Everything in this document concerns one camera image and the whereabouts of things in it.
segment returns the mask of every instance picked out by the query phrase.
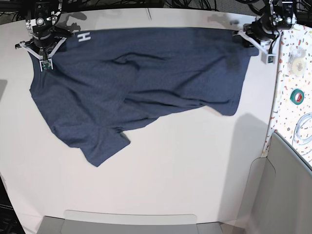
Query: blue t-shirt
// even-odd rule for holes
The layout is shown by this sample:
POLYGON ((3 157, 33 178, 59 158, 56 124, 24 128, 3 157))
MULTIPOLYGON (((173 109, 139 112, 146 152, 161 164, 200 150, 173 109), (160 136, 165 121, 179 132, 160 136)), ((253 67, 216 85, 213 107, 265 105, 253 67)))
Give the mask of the blue t-shirt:
POLYGON ((99 166, 127 146, 123 131, 160 116, 210 106, 234 115, 255 48, 232 32, 139 28, 79 32, 40 71, 30 92, 51 131, 99 166))

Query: cable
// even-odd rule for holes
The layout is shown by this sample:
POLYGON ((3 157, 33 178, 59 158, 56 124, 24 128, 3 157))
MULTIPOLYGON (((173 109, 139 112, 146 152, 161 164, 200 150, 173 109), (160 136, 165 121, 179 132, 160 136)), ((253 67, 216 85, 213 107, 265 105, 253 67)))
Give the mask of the cable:
POLYGON ((242 4, 254 4, 256 2, 259 2, 260 0, 235 0, 239 3, 242 3, 242 4))
MULTIPOLYGON (((297 145, 302 146, 302 145, 306 145, 306 144, 308 144, 308 143, 310 143, 312 141, 312 134, 309 137, 308 137, 308 135, 309 135, 308 134, 306 136, 306 138, 302 138, 302 135, 300 134, 300 130, 304 129, 304 127, 307 125, 308 122, 309 123, 312 122, 312 113, 305 114, 297 122, 296 128, 294 129, 294 132, 293 132, 292 146, 293 146, 294 142, 297 145)), ((310 152, 312 152, 312 147, 305 154, 303 154, 303 155, 301 154, 301 156, 307 155, 310 152)))

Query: white tabletop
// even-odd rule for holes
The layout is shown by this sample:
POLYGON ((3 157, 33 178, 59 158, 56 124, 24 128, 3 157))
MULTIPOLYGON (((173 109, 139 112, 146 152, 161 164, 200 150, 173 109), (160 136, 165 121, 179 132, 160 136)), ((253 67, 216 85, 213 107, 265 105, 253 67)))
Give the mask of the white tabletop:
MULTIPOLYGON (((200 10, 149 10, 150 15, 147 9, 71 13, 66 24, 76 22, 82 30, 240 29, 254 20, 200 10)), ((57 139, 39 113, 29 93, 30 57, 14 49, 22 40, 28 40, 23 21, 0 26, 0 79, 7 80, 0 100, 0 173, 27 233, 38 230, 44 215, 64 218, 65 210, 194 214, 198 223, 236 219, 250 165, 262 153, 277 64, 251 58, 234 116, 204 107, 161 117, 125 132, 131 144, 96 168, 80 149, 57 139)))

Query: white cable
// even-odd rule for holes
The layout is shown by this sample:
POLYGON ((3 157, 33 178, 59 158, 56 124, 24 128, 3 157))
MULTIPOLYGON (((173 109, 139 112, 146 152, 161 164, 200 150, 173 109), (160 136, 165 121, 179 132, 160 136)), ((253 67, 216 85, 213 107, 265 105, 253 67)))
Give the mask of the white cable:
MULTIPOLYGON (((300 120, 297 122, 296 128, 294 129, 294 132, 293 132, 292 146, 293 146, 294 142, 296 144, 298 144, 299 146, 302 146, 302 145, 309 144, 312 141, 312 134, 307 138, 302 138, 301 137, 302 135, 300 134, 300 130, 304 129, 305 127, 309 128, 307 125, 308 125, 308 123, 311 123, 311 122, 312 122, 312 113, 305 114, 304 116, 302 116, 300 118, 300 120)), ((308 152, 301 154, 301 156, 307 155, 311 151, 312 151, 312 147, 308 152)))

